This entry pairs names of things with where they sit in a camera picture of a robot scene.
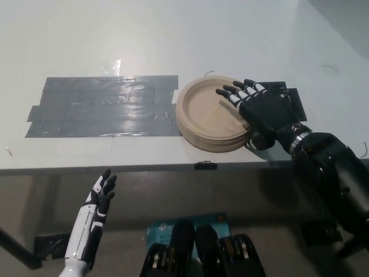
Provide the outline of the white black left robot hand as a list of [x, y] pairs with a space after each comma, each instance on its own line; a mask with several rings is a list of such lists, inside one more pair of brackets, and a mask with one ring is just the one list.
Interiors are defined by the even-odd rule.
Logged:
[[106, 170], [95, 182], [84, 204], [80, 208], [69, 239], [65, 257], [88, 264], [95, 259], [103, 229], [115, 196], [116, 175]]

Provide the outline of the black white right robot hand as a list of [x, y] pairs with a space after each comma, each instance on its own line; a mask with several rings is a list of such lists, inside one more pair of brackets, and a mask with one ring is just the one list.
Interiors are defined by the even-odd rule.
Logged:
[[287, 153], [312, 130], [302, 124], [290, 104], [280, 95], [250, 79], [234, 81], [216, 89], [249, 124], [251, 136], [247, 145], [266, 150], [279, 142]]

